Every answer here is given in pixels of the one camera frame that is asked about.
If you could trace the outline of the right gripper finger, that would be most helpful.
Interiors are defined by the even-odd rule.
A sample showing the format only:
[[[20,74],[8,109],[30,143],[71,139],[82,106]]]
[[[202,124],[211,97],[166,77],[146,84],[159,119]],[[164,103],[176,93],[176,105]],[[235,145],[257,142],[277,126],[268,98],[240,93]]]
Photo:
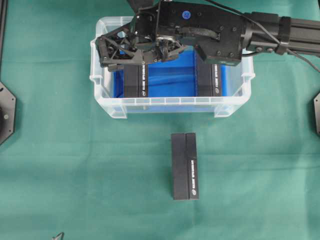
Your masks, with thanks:
[[[130,23],[98,36],[96,50],[100,66],[114,72],[120,65],[142,65],[143,53],[134,46],[135,39]]]

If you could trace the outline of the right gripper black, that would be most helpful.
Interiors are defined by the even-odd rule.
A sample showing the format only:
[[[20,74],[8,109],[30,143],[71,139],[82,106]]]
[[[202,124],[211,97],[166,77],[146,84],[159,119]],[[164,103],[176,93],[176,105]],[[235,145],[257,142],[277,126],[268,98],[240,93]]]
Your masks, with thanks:
[[[135,0],[134,46],[143,63],[170,62],[188,46],[206,64],[237,66],[242,60],[246,20],[207,4]]]

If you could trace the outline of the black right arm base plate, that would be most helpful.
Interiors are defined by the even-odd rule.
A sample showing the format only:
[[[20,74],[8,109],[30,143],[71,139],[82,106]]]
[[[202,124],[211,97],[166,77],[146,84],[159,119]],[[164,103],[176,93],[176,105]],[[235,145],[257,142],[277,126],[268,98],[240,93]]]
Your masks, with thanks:
[[[307,103],[307,118],[309,129],[320,137],[320,93],[318,92]]]

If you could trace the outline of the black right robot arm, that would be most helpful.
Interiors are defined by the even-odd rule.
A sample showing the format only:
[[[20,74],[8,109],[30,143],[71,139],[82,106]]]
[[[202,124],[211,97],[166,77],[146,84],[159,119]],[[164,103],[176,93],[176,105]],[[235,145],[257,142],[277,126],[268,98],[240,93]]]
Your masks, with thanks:
[[[100,65],[149,65],[176,60],[188,47],[206,64],[238,65],[262,53],[301,60],[320,55],[320,23],[277,14],[242,13],[212,0],[205,4],[131,0],[132,20],[95,40]]]

